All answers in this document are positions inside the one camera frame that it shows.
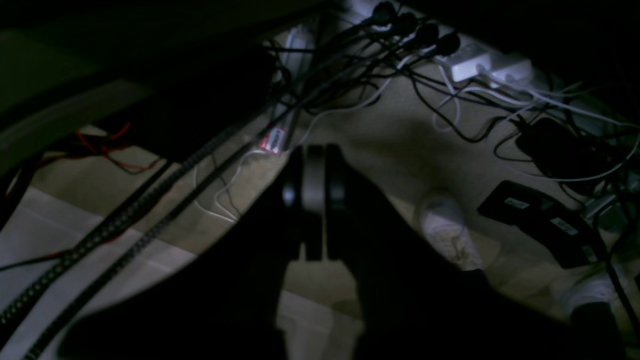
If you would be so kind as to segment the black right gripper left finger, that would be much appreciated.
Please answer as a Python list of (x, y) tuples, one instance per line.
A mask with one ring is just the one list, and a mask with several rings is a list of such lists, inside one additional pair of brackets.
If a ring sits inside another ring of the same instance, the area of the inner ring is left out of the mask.
[(61, 360), (285, 360), (276, 327), (292, 254), (295, 150), (275, 181), (222, 239), (166, 280), (71, 326)]

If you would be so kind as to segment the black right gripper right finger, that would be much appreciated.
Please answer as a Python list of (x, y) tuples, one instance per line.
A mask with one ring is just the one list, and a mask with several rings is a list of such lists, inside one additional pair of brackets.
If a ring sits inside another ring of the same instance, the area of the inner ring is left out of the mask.
[(612, 282), (566, 292), (569, 324), (462, 271), (416, 232), (384, 193), (326, 148), (327, 246), (354, 276), (365, 333), (358, 360), (624, 360)]

